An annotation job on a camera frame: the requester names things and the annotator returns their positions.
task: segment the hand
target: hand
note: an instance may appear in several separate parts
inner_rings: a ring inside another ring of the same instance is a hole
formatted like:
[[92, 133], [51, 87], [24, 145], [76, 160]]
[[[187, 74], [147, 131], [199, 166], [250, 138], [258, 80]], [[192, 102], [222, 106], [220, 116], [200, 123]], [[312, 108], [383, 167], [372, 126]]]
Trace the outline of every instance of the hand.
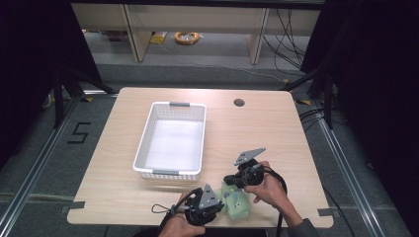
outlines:
[[[271, 168], [268, 161], [261, 161], [259, 164]], [[256, 196], [253, 203], [262, 200], [277, 209], [283, 215], [289, 227], [302, 223], [301, 216], [296, 212], [283, 186], [274, 176], [265, 173], [264, 180], [260, 185], [245, 186], [243, 190]]]
[[159, 237], [176, 236], [176, 237], [193, 237], [206, 233], [204, 226], [195, 226], [188, 223], [185, 213], [179, 212], [166, 222]]

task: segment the white plastic basket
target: white plastic basket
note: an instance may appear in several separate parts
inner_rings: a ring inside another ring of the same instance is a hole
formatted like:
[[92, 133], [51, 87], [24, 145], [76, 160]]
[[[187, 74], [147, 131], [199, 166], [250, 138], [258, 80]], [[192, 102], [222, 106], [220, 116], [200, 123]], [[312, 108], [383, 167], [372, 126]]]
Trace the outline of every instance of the white plastic basket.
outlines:
[[153, 103], [132, 168], [144, 179], [196, 181], [206, 114], [203, 104]]

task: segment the green object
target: green object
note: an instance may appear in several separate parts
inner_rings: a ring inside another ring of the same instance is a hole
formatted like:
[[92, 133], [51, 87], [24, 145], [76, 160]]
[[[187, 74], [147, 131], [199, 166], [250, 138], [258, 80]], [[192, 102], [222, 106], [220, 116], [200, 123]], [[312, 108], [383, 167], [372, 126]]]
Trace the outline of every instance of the green object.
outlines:
[[225, 208], [225, 198], [222, 196], [222, 190], [214, 190], [213, 192], [215, 193], [216, 198], [218, 198], [219, 200], [222, 201], [222, 203], [224, 203], [224, 207], [222, 208], [221, 211], [225, 212], [225, 210], [226, 210], [226, 208]]
[[244, 218], [250, 212], [248, 195], [235, 185], [228, 186], [225, 182], [222, 182], [220, 200], [224, 203], [223, 210], [227, 211], [231, 219]]
[[225, 205], [231, 219], [244, 218], [249, 215], [250, 205], [248, 195], [242, 191], [224, 193]]

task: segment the yellow object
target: yellow object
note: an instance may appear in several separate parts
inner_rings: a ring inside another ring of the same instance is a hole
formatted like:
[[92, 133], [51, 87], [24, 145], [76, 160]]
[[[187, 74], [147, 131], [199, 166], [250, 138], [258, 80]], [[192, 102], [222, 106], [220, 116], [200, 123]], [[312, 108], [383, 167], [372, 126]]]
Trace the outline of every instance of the yellow object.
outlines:
[[151, 43], [163, 43], [166, 39], [167, 32], [156, 32], [150, 39]]
[[200, 38], [198, 33], [181, 33], [175, 34], [175, 42], [180, 44], [193, 44]]

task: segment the table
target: table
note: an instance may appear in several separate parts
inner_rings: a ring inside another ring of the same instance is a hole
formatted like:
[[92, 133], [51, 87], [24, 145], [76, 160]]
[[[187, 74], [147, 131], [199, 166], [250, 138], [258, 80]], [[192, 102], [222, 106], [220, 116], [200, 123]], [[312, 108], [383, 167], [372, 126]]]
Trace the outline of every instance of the table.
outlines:
[[[234, 100], [244, 101], [243, 107]], [[196, 183], [178, 186], [143, 180], [132, 163], [148, 117], [156, 101], [202, 103], [208, 107], [203, 169]], [[75, 202], [73, 224], [158, 225], [164, 214], [151, 212], [156, 204], [171, 206], [181, 192], [210, 184], [221, 187], [222, 178], [234, 174], [233, 162], [241, 151], [266, 147], [257, 160], [268, 160], [287, 182], [289, 197], [303, 218], [327, 228], [329, 208], [299, 118], [288, 92], [210, 89], [123, 88], [114, 104]], [[207, 226], [276, 227], [278, 213], [265, 203], [251, 202], [250, 215], [231, 220], [219, 213]]]

